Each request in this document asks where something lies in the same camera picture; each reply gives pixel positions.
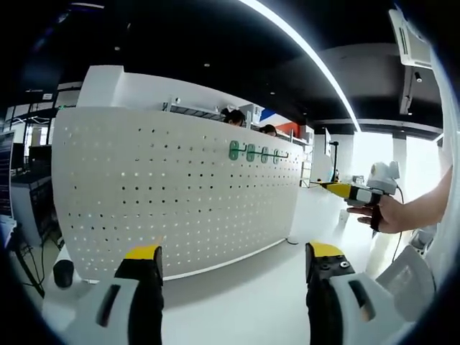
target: air conditioner unit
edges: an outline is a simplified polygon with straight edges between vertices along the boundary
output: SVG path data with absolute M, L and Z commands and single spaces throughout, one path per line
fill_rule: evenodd
M 430 46 L 412 33 L 401 12 L 391 9 L 388 13 L 400 48 L 401 63 L 431 69 Z

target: ceiling light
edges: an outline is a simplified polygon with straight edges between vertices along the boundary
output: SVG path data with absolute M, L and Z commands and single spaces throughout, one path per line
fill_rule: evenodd
M 439 140 L 441 140 L 441 139 L 443 139 L 443 138 L 444 138 L 444 133 L 439 134 L 439 135 L 436 137 L 436 139 L 434 139 L 433 141 L 434 141 L 434 142 L 438 142 Z
M 96 5 L 96 4 L 88 4 L 86 2 L 71 2 L 70 5 L 73 6 L 83 6 L 83 7 L 93 7 L 95 9 L 103 9 L 103 5 Z
M 313 62 L 318 66 L 321 72 L 323 72 L 324 76 L 327 78 L 329 83 L 337 92 L 337 95 L 339 95 L 339 98 L 344 104 L 345 109 L 348 111 L 348 114 L 350 115 L 350 118 L 353 121 L 356 130 L 360 132 L 361 128 L 359 127 L 357 117 L 355 116 L 353 108 L 351 107 L 351 104 L 348 102 L 348 99 L 346 99 L 345 93 L 342 91 L 339 83 L 337 83 L 337 80 L 334 78 L 331 71 L 327 68 L 322 59 L 320 59 L 315 50 L 313 50 L 313 48 L 287 22 L 285 22 L 272 10 L 268 9 L 266 6 L 259 3 L 257 0 L 240 0 L 240 2 L 251 7 L 253 10 L 259 12 L 265 18 L 277 25 L 308 54 L 310 59 L 313 60 Z

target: ceiling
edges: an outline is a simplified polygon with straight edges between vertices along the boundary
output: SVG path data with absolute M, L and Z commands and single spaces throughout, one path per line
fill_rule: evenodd
M 261 2 L 318 52 L 364 122 L 363 129 L 437 136 L 433 127 L 442 128 L 442 115 L 436 81 L 430 70 L 401 65 L 387 15 L 391 1 Z M 91 3 L 105 8 L 40 7 L 43 15 L 23 21 L 24 37 L 15 43 L 17 58 L 9 76 L 11 89 L 18 92 L 5 93 L 4 104 L 17 104 L 28 88 L 55 90 L 58 83 L 81 81 L 89 65 L 115 64 L 126 72 L 215 88 L 317 129 L 354 130 L 312 60 L 240 1 Z M 20 72 L 23 66 L 26 73 Z M 415 81 L 415 72 L 422 83 Z M 410 104 L 402 106 L 407 95 Z

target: glass window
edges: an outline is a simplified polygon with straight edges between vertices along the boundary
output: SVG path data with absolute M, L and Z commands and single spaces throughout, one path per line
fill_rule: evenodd
M 441 179 L 439 148 L 435 142 L 408 137 L 407 148 L 406 202 L 429 192 Z
M 46 145 L 47 134 L 48 134 L 48 127 L 42 127 L 42 132 L 40 134 L 40 145 Z
M 371 167 L 376 162 L 390 163 L 393 160 L 393 138 L 391 134 L 355 133 L 353 142 L 352 175 L 363 175 L 367 182 Z

